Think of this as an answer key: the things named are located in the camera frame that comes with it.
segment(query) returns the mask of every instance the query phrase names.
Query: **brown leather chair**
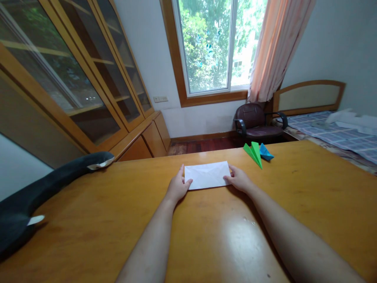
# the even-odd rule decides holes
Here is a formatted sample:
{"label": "brown leather chair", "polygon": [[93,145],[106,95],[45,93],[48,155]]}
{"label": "brown leather chair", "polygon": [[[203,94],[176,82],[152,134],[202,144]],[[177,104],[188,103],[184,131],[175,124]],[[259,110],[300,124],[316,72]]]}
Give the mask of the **brown leather chair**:
{"label": "brown leather chair", "polygon": [[[267,126],[266,115],[278,114],[283,121],[283,128]],[[247,103],[240,106],[235,115],[236,131],[244,138],[263,139],[277,137],[288,127],[287,116],[282,112],[264,113],[259,104]]]}

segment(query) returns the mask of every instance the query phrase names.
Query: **glass pane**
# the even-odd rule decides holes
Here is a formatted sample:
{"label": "glass pane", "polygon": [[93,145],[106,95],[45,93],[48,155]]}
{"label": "glass pane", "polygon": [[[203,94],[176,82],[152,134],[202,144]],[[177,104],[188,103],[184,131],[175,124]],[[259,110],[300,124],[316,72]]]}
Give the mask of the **glass pane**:
{"label": "glass pane", "polygon": [[118,48],[119,54],[122,57],[126,70],[131,78],[131,82],[135,88],[141,106],[143,107],[144,111],[147,111],[152,107],[152,105],[150,104],[148,96],[141,82],[140,75],[135,67],[135,62],[132,58],[126,38],[123,34],[121,24],[118,21],[117,14],[115,13],[113,6],[108,0],[98,1],[98,5],[101,9],[102,15],[110,30],[113,40]]}
{"label": "glass pane", "polygon": [[179,0],[190,93],[227,88],[231,2]]}
{"label": "glass pane", "polygon": [[267,0],[239,0],[234,39],[232,86],[248,85]]}
{"label": "glass pane", "polygon": [[38,1],[2,1],[0,18],[0,41],[94,144],[120,130]]}
{"label": "glass pane", "polygon": [[127,122],[140,116],[135,101],[86,0],[60,0]]}

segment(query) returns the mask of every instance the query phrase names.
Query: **paper airplane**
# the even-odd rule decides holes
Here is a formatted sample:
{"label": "paper airplane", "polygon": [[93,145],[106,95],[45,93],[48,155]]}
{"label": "paper airplane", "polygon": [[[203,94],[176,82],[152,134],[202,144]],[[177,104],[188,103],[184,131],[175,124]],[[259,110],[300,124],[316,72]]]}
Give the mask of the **paper airplane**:
{"label": "paper airplane", "polygon": [[259,165],[259,167],[262,169],[262,161],[260,159],[260,152],[259,152],[259,144],[252,141],[251,142],[251,148],[245,143],[243,146],[243,149],[246,151],[248,155]]}
{"label": "paper airplane", "polygon": [[270,161],[271,159],[274,158],[274,156],[268,152],[266,146],[263,143],[261,143],[259,151],[260,151],[261,157],[263,157],[267,161]]}

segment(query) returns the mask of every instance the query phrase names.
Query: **blue paper airplane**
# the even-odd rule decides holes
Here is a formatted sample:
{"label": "blue paper airplane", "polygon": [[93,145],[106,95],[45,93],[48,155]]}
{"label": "blue paper airplane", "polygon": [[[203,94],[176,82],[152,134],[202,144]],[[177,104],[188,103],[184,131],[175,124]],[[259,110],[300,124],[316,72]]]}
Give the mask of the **blue paper airplane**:
{"label": "blue paper airplane", "polygon": [[266,146],[263,143],[260,144],[259,152],[260,152],[260,157],[266,159],[267,161],[270,161],[271,159],[274,158],[274,156],[268,152]]}

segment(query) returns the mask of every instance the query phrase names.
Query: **hand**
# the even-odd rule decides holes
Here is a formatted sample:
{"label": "hand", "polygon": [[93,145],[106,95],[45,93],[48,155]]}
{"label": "hand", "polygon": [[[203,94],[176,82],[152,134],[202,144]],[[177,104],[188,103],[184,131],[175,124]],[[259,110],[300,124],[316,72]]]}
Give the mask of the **hand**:
{"label": "hand", "polygon": [[232,170],[231,175],[224,176],[224,179],[229,181],[229,183],[231,183],[236,189],[246,193],[248,190],[255,187],[255,184],[243,170],[230,164],[229,168]]}
{"label": "hand", "polygon": [[185,178],[182,177],[183,168],[184,167],[182,164],[181,168],[178,171],[178,174],[175,175],[170,181],[168,191],[165,195],[165,198],[172,201],[174,204],[177,204],[177,202],[185,196],[192,183],[192,179],[187,180],[187,182],[185,183]]}

